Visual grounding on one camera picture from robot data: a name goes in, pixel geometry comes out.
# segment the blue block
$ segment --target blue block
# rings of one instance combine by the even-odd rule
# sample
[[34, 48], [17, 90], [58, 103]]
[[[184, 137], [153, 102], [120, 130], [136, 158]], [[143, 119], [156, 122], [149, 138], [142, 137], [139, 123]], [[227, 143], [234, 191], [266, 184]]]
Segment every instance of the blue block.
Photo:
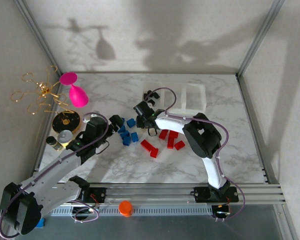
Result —
[[130, 145], [130, 143], [131, 143], [131, 137], [130, 136], [125, 136], [124, 138], [123, 138], [123, 145], [125, 145], [125, 146], [129, 146]]
[[126, 131], [125, 125], [122, 125], [122, 127], [119, 129], [118, 133], [120, 134], [120, 133], [123, 133], [125, 131]]
[[132, 142], [136, 143], [139, 141], [138, 134], [136, 132], [131, 133]]
[[131, 118], [128, 121], [126, 121], [126, 124], [128, 125], [129, 128], [132, 128], [136, 125], [136, 121], [133, 118]]
[[123, 133], [120, 134], [120, 137], [124, 139], [125, 136], [130, 136], [130, 133], [128, 131], [124, 131]]
[[38, 224], [35, 226], [36, 228], [42, 229], [45, 226], [46, 219], [41, 218]]

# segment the white marble table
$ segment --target white marble table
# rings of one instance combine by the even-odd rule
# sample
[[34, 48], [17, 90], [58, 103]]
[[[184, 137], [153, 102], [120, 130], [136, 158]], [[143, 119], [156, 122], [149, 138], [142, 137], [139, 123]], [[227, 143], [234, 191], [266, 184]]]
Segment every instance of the white marble table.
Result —
[[[107, 118], [118, 114], [125, 119], [136, 118], [133, 107], [141, 101], [143, 82], [174, 81], [176, 83], [205, 84], [207, 117], [221, 123], [229, 131], [229, 142], [220, 153], [224, 173], [238, 183], [264, 183], [264, 176], [249, 127], [237, 80], [234, 75], [205, 74], [124, 74], [80, 73], [76, 85], [83, 87], [89, 104], [75, 109], [79, 114], [100, 111]], [[179, 139], [186, 143], [180, 151], [167, 149], [167, 142], [157, 136], [150, 137], [146, 130], [134, 129], [139, 140], [147, 139], [159, 148], [159, 156], [151, 158], [140, 141], [123, 146], [118, 133], [108, 138], [110, 147], [78, 167], [61, 182], [78, 175], [90, 183], [206, 183], [208, 176], [202, 160], [192, 151], [184, 135]], [[225, 134], [219, 130], [222, 139]], [[46, 146], [40, 169], [60, 152]]]

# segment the red block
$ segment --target red block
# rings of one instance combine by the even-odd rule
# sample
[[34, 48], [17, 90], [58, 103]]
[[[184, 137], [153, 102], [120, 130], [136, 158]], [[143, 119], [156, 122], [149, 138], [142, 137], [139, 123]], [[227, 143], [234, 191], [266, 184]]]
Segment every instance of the red block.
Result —
[[180, 149], [182, 149], [185, 146], [185, 143], [183, 141], [179, 141], [177, 142], [174, 147], [177, 151], [179, 151]]
[[176, 131], [170, 131], [170, 132], [169, 132], [169, 138], [177, 139], [178, 136], [179, 136], [179, 133], [176, 132]]
[[168, 135], [168, 130], [164, 129], [160, 132], [159, 138], [165, 140], [167, 135]]
[[175, 143], [175, 138], [169, 136], [168, 145], [166, 146], [166, 148], [167, 149], [174, 149], [174, 143]]
[[151, 150], [150, 156], [156, 159], [158, 156], [158, 153], [159, 153], [159, 149], [154, 147]]
[[154, 148], [147, 140], [143, 140], [141, 143], [141, 146], [144, 147], [148, 152], [151, 152], [151, 150]]

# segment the orange bottle cap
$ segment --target orange bottle cap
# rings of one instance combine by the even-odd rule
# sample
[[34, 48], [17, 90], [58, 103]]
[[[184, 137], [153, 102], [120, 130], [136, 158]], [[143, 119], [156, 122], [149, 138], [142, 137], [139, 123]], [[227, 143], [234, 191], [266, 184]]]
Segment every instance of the orange bottle cap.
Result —
[[119, 204], [119, 212], [125, 216], [130, 217], [132, 215], [133, 207], [129, 201], [122, 201]]

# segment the transparent container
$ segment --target transparent container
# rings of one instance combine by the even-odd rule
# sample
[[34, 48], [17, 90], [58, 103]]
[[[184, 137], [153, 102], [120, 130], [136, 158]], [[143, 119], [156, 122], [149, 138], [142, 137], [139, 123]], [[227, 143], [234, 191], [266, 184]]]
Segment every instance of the transparent container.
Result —
[[[168, 87], [176, 94], [176, 103], [169, 109], [170, 113], [183, 116], [194, 116], [197, 113], [205, 113], [207, 100], [204, 84], [144, 81], [142, 99], [144, 94], [149, 90], [153, 91], [160, 87]], [[152, 107], [154, 110], [166, 109], [174, 102], [175, 97], [171, 91], [160, 89], [156, 92], [160, 96], [159, 99], [155, 99], [154, 97], [148, 99], [154, 101], [154, 106]]]

